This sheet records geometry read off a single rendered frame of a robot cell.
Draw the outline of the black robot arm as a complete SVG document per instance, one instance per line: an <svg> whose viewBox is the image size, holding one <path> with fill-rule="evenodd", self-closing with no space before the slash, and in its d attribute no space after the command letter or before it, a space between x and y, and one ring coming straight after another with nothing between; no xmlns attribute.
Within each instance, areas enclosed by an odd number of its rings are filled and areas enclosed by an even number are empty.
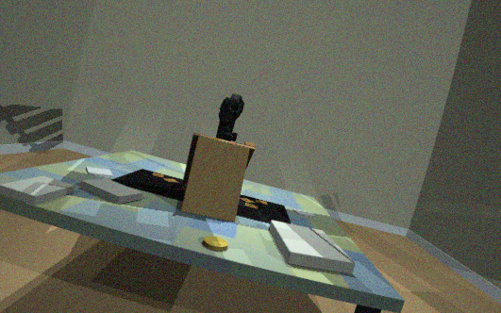
<svg viewBox="0 0 501 313"><path fill-rule="evenodd" d="M231 97L226 97L221 106L219 112L219 125L225 125L231 127L229 131L225 130L222 126L218 132L217 138L221 140L236 141L237 133L232 133L235 121L242 113L244 102L242 96L236 93L232 93Z"/></svg>

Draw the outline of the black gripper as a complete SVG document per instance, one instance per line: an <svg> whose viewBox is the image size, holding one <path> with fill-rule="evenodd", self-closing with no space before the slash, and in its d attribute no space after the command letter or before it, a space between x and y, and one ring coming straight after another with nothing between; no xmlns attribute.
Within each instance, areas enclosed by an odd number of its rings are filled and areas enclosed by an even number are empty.
<svg viewBox="0 0 501 313"><path fill-rule="evenodd" d="M225 126L225 125L218 125L218 130L217 130L217 134L216 134L216 138L217 138L217 135L218 135L218 132L220 131L221 127L224 127L225 130L229 131L229 129L232 129L231 127L228 127L228 126ZM217 138L219 139L219 138Z"/></svg>

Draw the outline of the yellow round disc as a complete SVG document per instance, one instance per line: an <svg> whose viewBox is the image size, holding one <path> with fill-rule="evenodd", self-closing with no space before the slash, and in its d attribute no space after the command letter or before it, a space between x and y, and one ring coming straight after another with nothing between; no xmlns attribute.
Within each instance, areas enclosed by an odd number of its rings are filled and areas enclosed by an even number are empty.
<svg viewBox="0 0 501 313"><path fill-rule="evenodd" d="M204 245L213 251L224 251L227 247L227 242L224 239L207 236L204 238Z"/></svg>

